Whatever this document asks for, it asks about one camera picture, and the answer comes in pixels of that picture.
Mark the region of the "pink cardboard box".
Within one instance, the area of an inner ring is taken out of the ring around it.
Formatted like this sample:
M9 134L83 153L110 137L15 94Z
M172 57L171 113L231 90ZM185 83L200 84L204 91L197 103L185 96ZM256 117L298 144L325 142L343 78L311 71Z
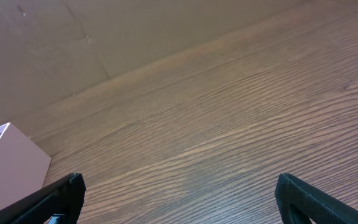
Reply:
M40 190L52 158L12 123L0 126L0 210Z

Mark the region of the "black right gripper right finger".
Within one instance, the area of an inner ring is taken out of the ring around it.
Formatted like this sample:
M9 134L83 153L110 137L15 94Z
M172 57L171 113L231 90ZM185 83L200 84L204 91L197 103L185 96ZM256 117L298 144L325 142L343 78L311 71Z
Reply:
M275 198L284 224L358 224L358 210L289 173L279 175Z

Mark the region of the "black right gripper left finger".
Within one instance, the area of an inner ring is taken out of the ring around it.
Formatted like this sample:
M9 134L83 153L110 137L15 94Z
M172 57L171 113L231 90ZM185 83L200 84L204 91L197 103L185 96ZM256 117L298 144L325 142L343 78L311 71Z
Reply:
M0 210L0 224L76 224L85 200L80 173L71 173Z

